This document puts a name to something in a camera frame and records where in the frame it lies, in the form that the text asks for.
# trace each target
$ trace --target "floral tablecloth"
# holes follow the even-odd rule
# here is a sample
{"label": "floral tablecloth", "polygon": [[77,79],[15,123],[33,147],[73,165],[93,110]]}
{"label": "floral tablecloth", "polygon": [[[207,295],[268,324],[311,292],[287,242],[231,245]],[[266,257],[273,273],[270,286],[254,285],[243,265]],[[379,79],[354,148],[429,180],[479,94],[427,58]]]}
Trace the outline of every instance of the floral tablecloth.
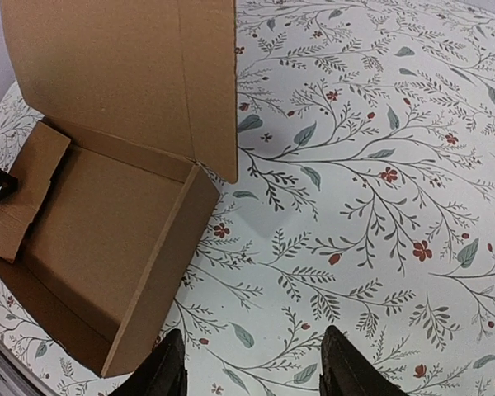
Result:
{"label": "floral tablecloth", "polygon": [[[408,394],[495,394],[495,16],[457,2],[238,0],[240,182],[165,325],[190,395],[317,394],[336,323]],[[7,168],[40,115],[0,105]],[[0,282],[0,338],[109,394]]]}

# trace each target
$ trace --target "leaf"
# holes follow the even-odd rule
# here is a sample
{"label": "leaf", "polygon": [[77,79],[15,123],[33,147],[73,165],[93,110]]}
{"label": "leaf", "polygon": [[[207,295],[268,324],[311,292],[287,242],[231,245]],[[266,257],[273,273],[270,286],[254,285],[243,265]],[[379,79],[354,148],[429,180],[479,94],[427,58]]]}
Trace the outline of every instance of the leaf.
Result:
{"label": "leaf", "polygon": [[387,112],[387,117],[389,118],[390,129],[396,130],[399,128],[399,118],[390,106],[389,111]]}
{"label": "leaf", "polygon": [[317,128],[317,121],[313,123],[311,126],[307,126],[303,130],[301,130],[295,137],[294,142],[297,144],[297,147],[305,146],[312,136],[314,136],[315,128]]}
{"label": "leaf", "polygon": [[253,336],[243,328],[242,326],[231,323],[234,327],[234,333],[237,336],[237,338],[244,344],[246,348],[253,348],[253,345],[255,345],[255,339]]}
{"label": "leaf", "polygon": [[399,73],[400,74],[405,74],[406,76],[416,76],[416,74],[413,73],[412,71],[410,71],[408,68],[401,68],[399,70]]}
{"label": "leaf", "polygon": [[258,197],[250,191],[235,191],[233,196],[235,198],[255,198],[258,200]]}
{"label": "leaf", "polygon": [[478,30],[478,32],[483,35],[484,37],[486,37],[486,34],[484,33],[484,31],[482,30],[482,27],[480,27],[479,25],[476,25],[475,29]]}
{"label": "leaf", "polygon": [[312,378],[317,369],[317,363],[309,365],[300,373],[294,375],[294,384],[306,384]]}
{"label": "leaf", "polygon": [[489,98],[492,100],[493,104],[495,105],[495,90],[489,85],[487,85],[487,87],[488,87]]}
{"label": "leaf", "polygon": [[459,252],[458,256],[456,257],[462,268],[469,268],[471,266],[473,260],[475,259],[478,249],[479,249],[478,238],[475,239],[469,245],[464,246],[464,248]]}
{"label": "leaf", "polygon": [[342,14],[343,14],[343,11],[341,11],[339,9],[333,10],[332,12],[330,12],[328,19],[337,18],[337,17],[341,16]]}
{"label": "leaf", "polygon": [[273,29],[275,29],[275,18],[272,18],[267,22],[267,27],[269,27],[271,29],[271,31],[273,31]]}
{"label": "leaf", "polygon": [[48,351],[48,346],[46,345],[46,341],[41,341],[39,346],[36,348],[35,358],[42,357]]}
{"label": "leaf", "polygon": [[473,84],[473,81],[471,81],[469,78],[467,78],[465,74],[463,74],[462,72],[460,72],[460,71],[459,71],[459,70],[457,70],[456,68],[451,68],[450,70],[451,70],[451,72],[453,72],[453,73],[455,73],[455,74],[457,74],[457,75],[461,76],[464,80],[469,81],[470,83],[472,83],[472,84]]}
{"label": "leaf", "polygon": [[415,54],[414,54],[414,51],[412,49],[410,49],[409,47],[402,47],[394,55],[396,55],[396,56],[413,56]]}
{"label": "leaf", "polygon": [[260,128],[263,124],[261,117],[256,114],[250,114],[238,125],[238,132],[241,133],[246,130],[255,130],[256,128]]}
{"label": "leaf", "polygon": [[240,388],[244,389],[248,394],[249,394],[249,391],[248,391],[248,388],[246,388],[246,385],[244,383],[244,381],[242,381],[240,379],[240,377],[236,374],[234,374],[231,370],[228,370],[228,369],[222,369],[222,371],[236,384],[238,385]]}
{"label": "leaf", "polygon": [[315,169],[312,169],[311,167],[302,167],[300,171],[307,175],[318,190],[321,191],[321,175],[319,175]]}
{"label": "leaf", "polygon": [[490,361],[495,361],[495,355],[486,355],[485,357],[481,357],[477,361],[473,363],[473,368],[474,369],[480,369],[481,367],[484,367],[487,363]]}
{"label": "leaf", "polygon": [[372,153],[367,158],[373,158],[373,159],[387,158],[387,157],[390,157],[391,155],[393,155],[395,151],[396,151],[395,148],[393,148],[391,150],[384,149],[384,150],[378,151],[377,153]]}

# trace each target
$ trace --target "floral pattern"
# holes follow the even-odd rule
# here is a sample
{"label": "floral pattern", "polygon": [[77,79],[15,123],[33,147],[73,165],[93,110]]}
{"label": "floral pattern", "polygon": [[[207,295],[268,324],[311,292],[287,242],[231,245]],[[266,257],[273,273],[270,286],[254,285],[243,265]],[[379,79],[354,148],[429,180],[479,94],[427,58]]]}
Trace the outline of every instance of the floral pattern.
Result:
{"label": "floral pattern", "polygon": [[[240,181],[164,332],[190,394],[318,394],[336,323],[415,396],[495,394],[495,15],[431,0],[238,0]],[[0,167],[40,115],[15,85]],[[0,339],[62,395],[107,395],[0,282]]]}

